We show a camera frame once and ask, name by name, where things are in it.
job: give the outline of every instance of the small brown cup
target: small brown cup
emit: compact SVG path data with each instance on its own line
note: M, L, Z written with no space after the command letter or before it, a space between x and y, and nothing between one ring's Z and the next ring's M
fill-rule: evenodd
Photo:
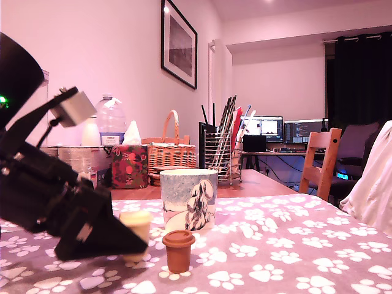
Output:
M187 271L190 265L190 246L195 242L195 236L190 231L177 230L164 236L162 242L166 245L169 271L175 274Z

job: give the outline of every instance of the wooden table surface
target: wooden table surface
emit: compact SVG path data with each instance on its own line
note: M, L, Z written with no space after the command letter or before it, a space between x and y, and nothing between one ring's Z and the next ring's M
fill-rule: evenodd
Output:
M255 170L243 170L242 173L242 183L239 182L239 179L234 179L232 187L228 182L218 184L218 198L296 194L294 190ZM160 199L160 187L148 186L144 189L112 190L111 197L113 200Z

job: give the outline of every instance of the paw print tablecloth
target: paw print tablecloth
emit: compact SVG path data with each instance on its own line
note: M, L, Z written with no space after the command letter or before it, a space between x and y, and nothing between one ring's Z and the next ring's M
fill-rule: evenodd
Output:
M154 215L140 263L120 255L60 262L58 239L1 221L0 293L392 294L392 239L304 194L225 198L216 226L194 232L189 271L167 268L162 202L113 202Z

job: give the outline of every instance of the cardboard box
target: cardboard box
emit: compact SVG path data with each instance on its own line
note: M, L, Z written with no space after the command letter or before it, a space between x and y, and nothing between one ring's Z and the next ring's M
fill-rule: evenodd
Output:
M114 189L140 189L148 185L146 145L115 145L111 165L111 185Z

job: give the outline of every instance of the robotic arm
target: robotic arm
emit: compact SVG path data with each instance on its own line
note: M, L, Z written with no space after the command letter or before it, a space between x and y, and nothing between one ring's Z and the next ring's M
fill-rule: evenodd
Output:
M43 82L42 69L19 44L0 32L0 130ZM26 139L48 110L54 125L75 126L95 112L77 88L63 91L0 134L0 218L31 233L61 237L61 260L142 253L147 244L113 216L111 193Z

